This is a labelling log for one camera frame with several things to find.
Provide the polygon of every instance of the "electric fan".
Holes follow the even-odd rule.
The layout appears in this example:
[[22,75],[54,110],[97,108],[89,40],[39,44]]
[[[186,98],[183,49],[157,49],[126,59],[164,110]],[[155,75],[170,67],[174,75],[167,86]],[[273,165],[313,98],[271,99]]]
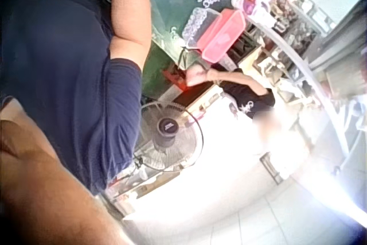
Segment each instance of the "electric fan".
[[203,145],[200,125],[184,107],[164,102],[142,107],[134,153],[141,165],[160,172],[177,172],[195,164]]

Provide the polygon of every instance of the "pink plastic container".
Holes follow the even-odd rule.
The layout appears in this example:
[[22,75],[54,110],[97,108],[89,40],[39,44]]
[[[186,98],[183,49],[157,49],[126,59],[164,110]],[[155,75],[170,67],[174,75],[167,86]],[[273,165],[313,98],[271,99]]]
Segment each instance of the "pink plastic container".
[[203,59],[217,63],[245,30],[246,23],[241,10],[224,9],[197,45]]

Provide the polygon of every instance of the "person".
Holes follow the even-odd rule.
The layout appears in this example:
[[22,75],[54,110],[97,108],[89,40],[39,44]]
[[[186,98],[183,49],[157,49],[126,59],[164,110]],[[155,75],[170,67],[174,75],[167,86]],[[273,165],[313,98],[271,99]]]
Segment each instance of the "person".
[[0,91],[96,195],[131,160],[150,0],[1,0]]
[[132,245],[19,102],[0,102],[1,244]]
[[231,112],[235,116],[242,112],[256,122],[260,141],[269,144],[282,128],[273,112],[275,97],[272,89],[263,87],[251,76],[243,74],[240,68],[228,72],[221,65],[214,66],[218,70],[206,70],[200,64],[191,66],[186,72],[187,85],[194,86],[206,81],[219,83],[224,94],[232,101],[229,105]]

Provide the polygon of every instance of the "black shirt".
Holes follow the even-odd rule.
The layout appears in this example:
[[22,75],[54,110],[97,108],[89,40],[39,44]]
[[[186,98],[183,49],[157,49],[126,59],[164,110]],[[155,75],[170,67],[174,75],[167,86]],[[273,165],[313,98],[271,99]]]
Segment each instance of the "black shirt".
[[111,23],[99,0],[5,0],[1,8],[0,90],[97,194],[132,160],[140,69],[110,59]]
[[[238,68],[234,72],[242,73],[242,69]],[[257,112],[269,111],[275,104],[274,94],[269,88],[268,94],[259,96],[248,85],[222,81],[220,87],[235,99],[237,108],[251,119]]]

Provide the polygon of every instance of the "fan guard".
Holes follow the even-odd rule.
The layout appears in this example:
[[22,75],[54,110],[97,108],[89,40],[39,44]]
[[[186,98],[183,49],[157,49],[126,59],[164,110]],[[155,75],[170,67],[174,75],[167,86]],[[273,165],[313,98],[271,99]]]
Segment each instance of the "fan guard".
[[197,119],[175,103],[152,102],[142,107],[135,158],[148,168],[177,172],[195,164],[204,145]]

